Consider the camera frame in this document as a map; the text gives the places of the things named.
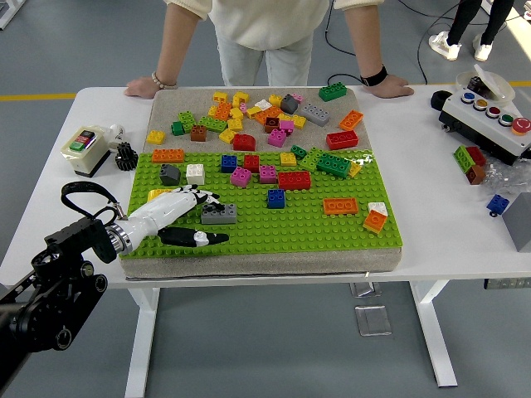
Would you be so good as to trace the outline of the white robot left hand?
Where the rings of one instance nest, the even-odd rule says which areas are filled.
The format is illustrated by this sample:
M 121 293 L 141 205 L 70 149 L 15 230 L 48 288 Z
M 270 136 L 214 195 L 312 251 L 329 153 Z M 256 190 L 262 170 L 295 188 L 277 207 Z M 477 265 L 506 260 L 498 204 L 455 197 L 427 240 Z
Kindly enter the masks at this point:
M 219 196 L 202 191 L 196 185 L 164 192 L 139 209 L 128 219 L 115 221 L 106 227 L 109 238 L 118 253 L 127 255 L 136 250 L 147 236 L 157 235 L 165 245 L 201 247 L 216 245 L 229 240 L 227 234 L 214 234 L 171 225 L 198 204 L 213 204 L 218 210 L 225 208 Z

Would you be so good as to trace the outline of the person's right hand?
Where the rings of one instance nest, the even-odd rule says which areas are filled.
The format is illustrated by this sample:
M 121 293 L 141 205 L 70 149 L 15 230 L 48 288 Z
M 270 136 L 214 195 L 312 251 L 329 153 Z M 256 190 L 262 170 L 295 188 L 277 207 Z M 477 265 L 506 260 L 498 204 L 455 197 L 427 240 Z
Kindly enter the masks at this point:
M 143 76 L 136 80 L 130 81 L 124 94 L 130 97 L 139 97 L 141 99 L 151 100 L 161 90 L 175 90 L 178 85 L 165 85 L 158 78 L 152 76 Z

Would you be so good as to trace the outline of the person's left hand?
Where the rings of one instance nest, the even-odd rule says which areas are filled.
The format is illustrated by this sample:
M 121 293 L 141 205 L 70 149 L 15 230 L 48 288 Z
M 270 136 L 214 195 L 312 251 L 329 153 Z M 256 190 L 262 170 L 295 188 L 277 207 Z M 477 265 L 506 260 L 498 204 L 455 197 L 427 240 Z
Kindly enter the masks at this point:
M 378 85 L 364 86 L 365 91 L 381 99 L 392 99 L 414 94 L 414 89 L 408 81 L 396 75 L 387 75 Z

